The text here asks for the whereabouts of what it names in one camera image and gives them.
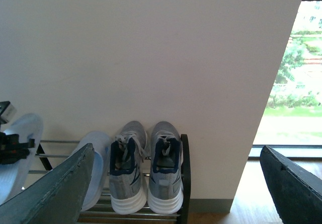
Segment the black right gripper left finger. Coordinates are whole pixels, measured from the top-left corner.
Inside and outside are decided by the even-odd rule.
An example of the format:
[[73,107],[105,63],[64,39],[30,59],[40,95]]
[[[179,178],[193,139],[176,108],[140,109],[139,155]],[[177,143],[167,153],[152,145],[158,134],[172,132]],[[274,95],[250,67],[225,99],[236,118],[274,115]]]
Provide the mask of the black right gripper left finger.
[[94,148],[86,144],[1,205],[1,223],[76,223],[91,180]]

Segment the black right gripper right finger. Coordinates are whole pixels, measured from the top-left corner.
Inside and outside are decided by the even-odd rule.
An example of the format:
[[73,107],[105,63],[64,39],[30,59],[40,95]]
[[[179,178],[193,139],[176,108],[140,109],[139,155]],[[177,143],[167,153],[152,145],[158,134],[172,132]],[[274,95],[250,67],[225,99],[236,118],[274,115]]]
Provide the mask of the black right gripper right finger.
[[283,223],[321,223],[321,179],[269,146],[260,165]]

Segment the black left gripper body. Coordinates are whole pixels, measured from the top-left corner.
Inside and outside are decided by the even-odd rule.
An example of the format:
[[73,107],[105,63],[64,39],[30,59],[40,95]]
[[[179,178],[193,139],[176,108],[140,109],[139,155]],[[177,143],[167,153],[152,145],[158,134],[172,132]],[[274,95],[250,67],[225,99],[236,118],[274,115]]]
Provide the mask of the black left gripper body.
[[[10,101],[1,102],[1,124],[7,124],[16,113]],[[35,147],[35,140],[19,143],[18,134],[5,134],[1,132],[1,164],[14,164],[21,159],[26,159],[30,148]]]

